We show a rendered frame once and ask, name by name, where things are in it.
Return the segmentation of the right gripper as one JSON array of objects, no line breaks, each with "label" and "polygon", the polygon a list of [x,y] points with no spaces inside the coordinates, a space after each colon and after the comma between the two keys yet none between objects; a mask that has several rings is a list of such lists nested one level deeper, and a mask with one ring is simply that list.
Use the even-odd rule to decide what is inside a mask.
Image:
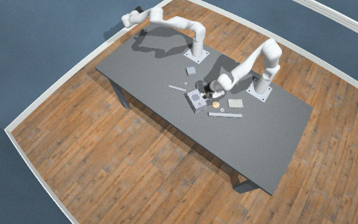
[{"label": "right gripper", "polygon": [[137,9],[134,9],[132,12],[134,12],[135,14],[140,14],[141,12],[143,12],[143,10],[140,6],[138,6]]}]

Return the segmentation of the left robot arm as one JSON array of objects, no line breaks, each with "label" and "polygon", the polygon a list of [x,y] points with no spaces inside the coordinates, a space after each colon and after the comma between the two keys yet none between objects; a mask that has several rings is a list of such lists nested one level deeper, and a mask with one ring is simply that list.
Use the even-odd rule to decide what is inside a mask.
[{"label": "left robot arm", "polygon": [[[262,53],[264,55],[264,70],[259,78],[254,90],[258,94],[264,94],[274,76],[280,69],[278,64],[279,58],[282,55],[282,50],[274,39],[268,39],[258,46],[241,64],[231,70],[233,81],[226,75],[221,74],[217,80],[213,82],[213,88],[215,90],[229,91],[233,86],[245,75],[247,75],[257,56]],[[266,64],[266,66],[265,66]],[[271,69],[270,69],[271,68]]]}]

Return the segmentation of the long grey metal bar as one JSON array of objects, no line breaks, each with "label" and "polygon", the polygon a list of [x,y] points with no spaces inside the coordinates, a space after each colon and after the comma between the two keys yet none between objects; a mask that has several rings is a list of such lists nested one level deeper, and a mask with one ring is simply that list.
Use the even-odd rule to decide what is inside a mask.
[{"label": "long grey metal bar", "polygon": [[220,117],[241,118],[241,117],[242,117],[242,114],[209,112],[209,113],[208,113],[208,116],[220,116]]}]

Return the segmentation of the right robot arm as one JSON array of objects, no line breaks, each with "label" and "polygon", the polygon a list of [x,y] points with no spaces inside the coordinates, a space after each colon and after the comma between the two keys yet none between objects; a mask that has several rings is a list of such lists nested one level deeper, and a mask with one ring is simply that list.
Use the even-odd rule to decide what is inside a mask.
[{"label": "right robot arm", "polygon": [[163,9],[160,7],[150,8],[140,14],[135,14],[134,12],[122,16],[121,20],[125,28],[130,28],[135,24],[140,24],[149,18],[150,23],[169,26],[175,29],[190,29],[196,35],[193,36],[193,50],[192,56],[200,57],[203,53],[203,40],[205,37],[206,29],[200,22],[190,21],[179,16],[175,16],[169,20],[163,20]]}]

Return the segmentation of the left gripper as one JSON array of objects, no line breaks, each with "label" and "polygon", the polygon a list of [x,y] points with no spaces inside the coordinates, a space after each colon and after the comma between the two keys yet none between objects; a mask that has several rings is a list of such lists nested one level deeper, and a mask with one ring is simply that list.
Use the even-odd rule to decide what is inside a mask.
[{"label": "left gripper", "polygon": [[214,81],[215,81],[215,80],[209,82],[208,86],[205,86],[205,87],[204,87],[204,90],[205,90],[205,93],[206,93],[206,94],[209,94],[209,93],[214,92],[213,95],[212,95],[212,97],[213,97],[213,98],[217,98],[217,97],[219,97],[219,96],[222,96],[222,95],[224,94],[224,91],[215,90],[215,89],[213,88],[213,82],[214,82]]}]

